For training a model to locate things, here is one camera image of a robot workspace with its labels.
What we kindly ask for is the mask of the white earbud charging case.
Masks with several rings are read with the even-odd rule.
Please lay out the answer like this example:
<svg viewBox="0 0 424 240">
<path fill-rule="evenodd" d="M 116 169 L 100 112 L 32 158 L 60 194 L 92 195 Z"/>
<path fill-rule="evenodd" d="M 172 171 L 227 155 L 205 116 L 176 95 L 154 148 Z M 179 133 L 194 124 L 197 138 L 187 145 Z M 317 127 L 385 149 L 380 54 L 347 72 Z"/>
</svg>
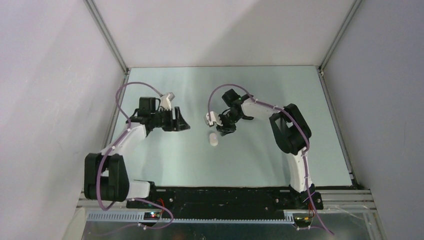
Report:
<svg viewBox="0 0 424 240">
<path fill-rule="evenodd" d="M 208 136 L 209 144 L 216 147 L 219 144 L 218 136 L 215 132 L 211 132 Z"/>
</svg>

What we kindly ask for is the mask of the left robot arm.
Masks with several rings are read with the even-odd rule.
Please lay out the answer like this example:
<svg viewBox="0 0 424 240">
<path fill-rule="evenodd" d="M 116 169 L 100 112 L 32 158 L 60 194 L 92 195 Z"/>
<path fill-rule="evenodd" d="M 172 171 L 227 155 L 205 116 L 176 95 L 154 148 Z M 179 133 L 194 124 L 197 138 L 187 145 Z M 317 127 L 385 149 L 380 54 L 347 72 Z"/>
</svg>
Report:
<svg viewBox="0 0 424 240">
<path fill-rule="evenodd" d="M 180 132 L 190 129 L 178 106 L 172 107 L 172 92 L 159 98 L 140 97 L 138 108 L 126 120 L 115 142 L 99 153 L 89 153 L 84 160 L 84 196 L 90 200 L 123 202 L 138 198 L 145 208 L 153 208 L 158 194 L 153 183 L 130 179 L 125 156 L 130 154 L 154 129 Z"/>
</svg>

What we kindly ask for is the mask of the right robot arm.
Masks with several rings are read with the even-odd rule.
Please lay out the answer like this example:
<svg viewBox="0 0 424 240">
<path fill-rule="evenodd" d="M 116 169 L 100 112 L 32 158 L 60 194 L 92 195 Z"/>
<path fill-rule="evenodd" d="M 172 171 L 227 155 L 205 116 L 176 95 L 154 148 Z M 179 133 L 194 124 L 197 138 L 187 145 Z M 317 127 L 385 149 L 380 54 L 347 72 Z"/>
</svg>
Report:
<svg viewBox="0 0 424 240">
<path fill-rule="evenodd" d="M 239 120 L 269 122 L 276 145 L 287 155 L 289 187 L 294 191 L 290 196 L 291 204 L 297 209 L 308 206 L 315 191 L 308 163 L 312 132 L 299 108 L 293 103 L 284 107 L 270 105 L 249 93 L 241 96 L 233 89 L 226 91 L 221 98 L 227 110 L 222 113 L 209 110 L 205 115 L 206 124 L 215 126 L 223 137 L 236 131 Z"/>
</svg>

